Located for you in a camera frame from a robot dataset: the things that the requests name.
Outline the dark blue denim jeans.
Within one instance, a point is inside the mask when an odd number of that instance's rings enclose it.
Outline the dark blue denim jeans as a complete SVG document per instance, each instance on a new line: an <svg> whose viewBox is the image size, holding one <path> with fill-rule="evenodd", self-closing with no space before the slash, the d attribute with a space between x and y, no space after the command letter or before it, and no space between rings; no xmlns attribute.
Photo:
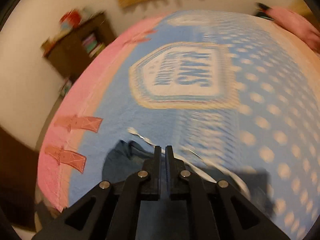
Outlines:
<svg viewBox="0 0 320 240"><path fill-rule="evenodd" d="M102 179L111 183L125 181L142 169L153 153L137 142L120 140L108 152L102 171ZM161 171L161 198L156 202L143 201L140 205L136 239L189 239L187 208L184 201L171 201L167 193L165 171ZM273 203L267 194L270 175L265 170L255 173L236 170L247 185L251 202L268 218L274 215Z"/></svg>

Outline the blue pink patterned bed sheet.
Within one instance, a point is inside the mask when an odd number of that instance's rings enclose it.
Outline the blue pink patterned bed sheet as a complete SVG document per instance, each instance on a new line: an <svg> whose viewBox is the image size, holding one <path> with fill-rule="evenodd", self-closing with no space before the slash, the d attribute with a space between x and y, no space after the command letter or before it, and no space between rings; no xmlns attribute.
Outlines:
<svg viewBox="0 0 320 240"><path fill-rule="evenodd" d="M180 11L142 20L79 76L44 138L37 183L58 210L108 174L119 142L172 146L217 179L268 175L274 224L304 239L319 217L319 55L271 21Z"/></svg>

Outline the white green cardboard box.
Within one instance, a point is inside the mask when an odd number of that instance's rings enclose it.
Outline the white green cardboard box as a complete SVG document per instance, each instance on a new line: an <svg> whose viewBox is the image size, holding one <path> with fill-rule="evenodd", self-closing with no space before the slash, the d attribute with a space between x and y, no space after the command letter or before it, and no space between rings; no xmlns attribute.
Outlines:
<svg viewBox="0 0 320 240"><path fill-rule="evenodd" d="M71 87L72 87L72 82L69 79L65 80L64 84L60 88L60 96L64 98L66 94L69 92L69 90L71 89Z"/></svg>

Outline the dark brown wooden desk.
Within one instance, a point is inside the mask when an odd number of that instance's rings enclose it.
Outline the dark brown wooden desk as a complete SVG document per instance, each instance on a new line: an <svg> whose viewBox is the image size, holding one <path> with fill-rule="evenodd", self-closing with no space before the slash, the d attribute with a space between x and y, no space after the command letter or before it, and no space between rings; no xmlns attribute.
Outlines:
<svg viewBox="0 0 320 240"><path fill-rule="evenodd" d="M94 33L105 47L116 39L106 14L99 12L54 42L51 48L44 52L43 57L64 79L75 83L95 59L90 58L82 46L82 40L91 33Z"/></svg>

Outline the stack of colourful books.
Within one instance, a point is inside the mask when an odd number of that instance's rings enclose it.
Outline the stack of colourful books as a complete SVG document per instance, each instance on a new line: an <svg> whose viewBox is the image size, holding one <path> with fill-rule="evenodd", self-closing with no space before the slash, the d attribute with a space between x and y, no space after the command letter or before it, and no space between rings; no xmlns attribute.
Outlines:
<svg viewBox="0 0 320 240"><path fill-rule="evenodd" d="M82 40L82 46L90 58L95 58L105 49L105 44L98 41L94 33L89 34L86 38Z"/></svg>

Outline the red gift bag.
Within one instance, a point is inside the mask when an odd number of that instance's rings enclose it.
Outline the red gift bag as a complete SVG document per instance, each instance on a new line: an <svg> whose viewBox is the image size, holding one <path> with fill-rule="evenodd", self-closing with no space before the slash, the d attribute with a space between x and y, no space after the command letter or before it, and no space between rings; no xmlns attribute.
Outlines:
<svg viewBox="0 0 320 240"><path fill-rule="evenodd" d="M78 10L65 13L59 20L61 27L75 28L80 25L82 17Z"/></svg>

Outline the pink folded blanket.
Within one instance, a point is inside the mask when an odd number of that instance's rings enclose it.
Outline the pink folded blanket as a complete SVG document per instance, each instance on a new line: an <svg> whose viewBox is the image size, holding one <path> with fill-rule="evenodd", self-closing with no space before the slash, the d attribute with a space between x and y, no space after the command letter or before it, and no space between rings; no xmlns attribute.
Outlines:
<svg viewBox="0 0 320 240"><path fill-rule="evenodd" d="M306 18L282 7L272 7L266 13L277 25L296 35L319 54L319 31Z"/></svg>

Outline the dark clothes behind blanket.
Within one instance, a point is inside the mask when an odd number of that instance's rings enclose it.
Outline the dark clothes behind blanket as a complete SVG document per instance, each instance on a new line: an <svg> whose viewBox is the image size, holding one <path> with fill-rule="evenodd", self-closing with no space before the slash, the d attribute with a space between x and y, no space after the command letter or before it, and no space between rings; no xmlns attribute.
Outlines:
<svg viewBox="0 0 320 240"><path fill-rule="evenodd" d="M263 3L256 3L256 6L257 6L257 9L256 9L256 12L254 13L255 17L264 18L270 21L273 20L273 18L266 13L268 9L270 9L269 6Z"/></svg>

